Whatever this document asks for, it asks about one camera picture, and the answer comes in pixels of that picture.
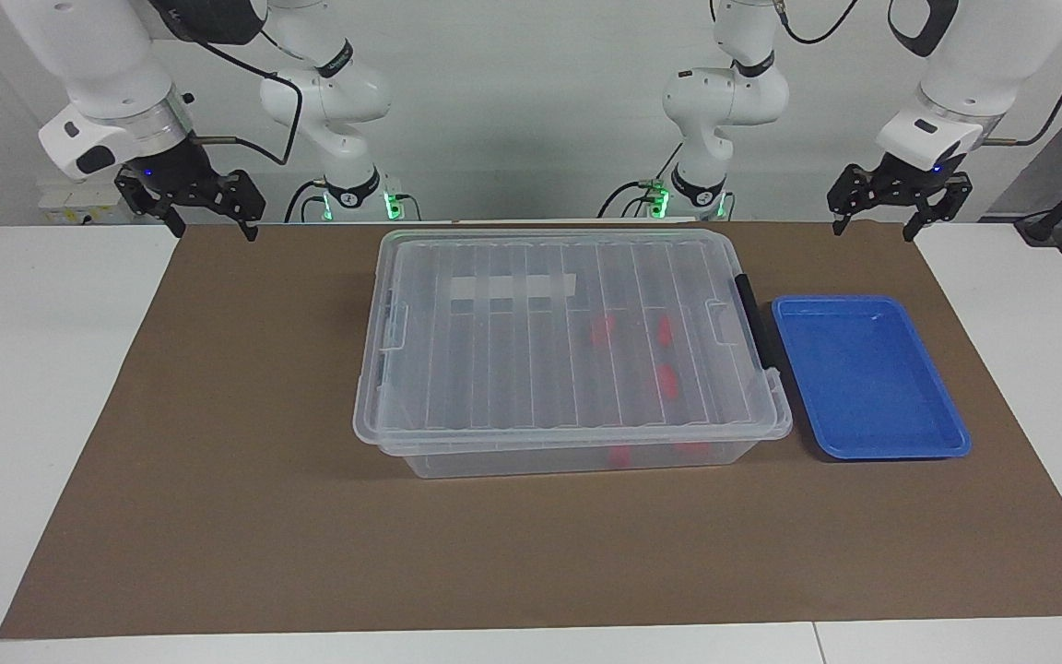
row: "power outlet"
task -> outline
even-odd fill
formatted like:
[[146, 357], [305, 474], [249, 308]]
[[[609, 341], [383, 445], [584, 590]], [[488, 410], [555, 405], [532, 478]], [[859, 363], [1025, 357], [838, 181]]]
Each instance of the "power outlet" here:
[[85, 182], [48, 189], [38, 201], [38, 209], [48, 222], [58, 224], [136, 223], [134, 211], [113, 184]]

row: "brown paper mat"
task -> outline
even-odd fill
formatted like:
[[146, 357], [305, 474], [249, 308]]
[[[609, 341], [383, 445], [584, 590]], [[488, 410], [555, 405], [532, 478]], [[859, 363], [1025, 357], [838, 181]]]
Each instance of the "brown paper mat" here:
[[969, 458], [416, 479], [350, 430], [382, 227], [191, 227], [0, 639], [1062, 614], [1062, 499], [898, 226], [719, 226], [761, 303], [885, 293]]

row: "green led light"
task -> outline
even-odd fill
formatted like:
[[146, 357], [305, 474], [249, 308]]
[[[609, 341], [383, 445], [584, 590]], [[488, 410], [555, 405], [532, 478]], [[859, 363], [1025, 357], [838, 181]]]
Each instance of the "green led light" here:
[[389, 220], [404, 219], [404, 205], [396, 201], [392, 193], [383, 192], [383, 205], [388, 207]]
[[654, 219], [662, 219], [667, 216], [667, 206], [670, 205], [670, 192], [665, 186], [654, 193], [653, 205], [650, 206], [650, 216]]

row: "plastic box lid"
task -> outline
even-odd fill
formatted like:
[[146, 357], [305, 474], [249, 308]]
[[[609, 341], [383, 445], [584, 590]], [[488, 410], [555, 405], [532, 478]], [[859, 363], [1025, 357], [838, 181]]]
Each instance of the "plastic box lid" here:
[[393, 232], [355, 432], [397, 457], [784, 437], [740, 274], [703, 229]]
[[772, 303], [818, 445], [830, 457], [953, 458], [970, 435], [904, 306], [881, 295]]

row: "transparent plastic storage box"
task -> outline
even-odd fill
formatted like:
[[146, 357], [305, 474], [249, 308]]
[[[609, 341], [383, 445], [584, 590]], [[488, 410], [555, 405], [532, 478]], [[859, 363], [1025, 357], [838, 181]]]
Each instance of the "transparent plastic storage box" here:
[[355, 432], [422, 478], [732, 463], [792, 425], [740, 274], [702, 229], [391, 233]]

